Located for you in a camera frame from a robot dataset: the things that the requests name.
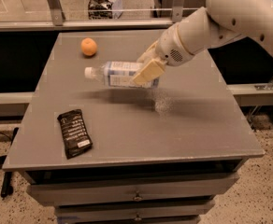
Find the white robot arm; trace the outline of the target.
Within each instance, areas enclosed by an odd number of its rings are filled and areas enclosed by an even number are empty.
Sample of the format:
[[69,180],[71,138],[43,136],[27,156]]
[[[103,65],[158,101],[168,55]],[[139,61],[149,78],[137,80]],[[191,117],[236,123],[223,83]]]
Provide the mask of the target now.
[[273,0],[206,0],[206,4],[167,30],[137,59],[137,85],[158,77],[170,66],[189,62],[205,49],[243,37],[259,44],[273,58]]

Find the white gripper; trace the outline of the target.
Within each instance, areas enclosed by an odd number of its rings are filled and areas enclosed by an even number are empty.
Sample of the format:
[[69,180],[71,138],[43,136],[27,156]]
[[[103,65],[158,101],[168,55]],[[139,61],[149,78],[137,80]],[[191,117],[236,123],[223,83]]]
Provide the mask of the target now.
[[[136,60],[138,63],[145,63],[133,76],[133,81],[137,85],[144,85],[160,77],[165,72],[166,64],[180,66],[194,57],[186,46],[187,27],[185,22],[175,23]],[[155,59],[158,56],[165,61]]]

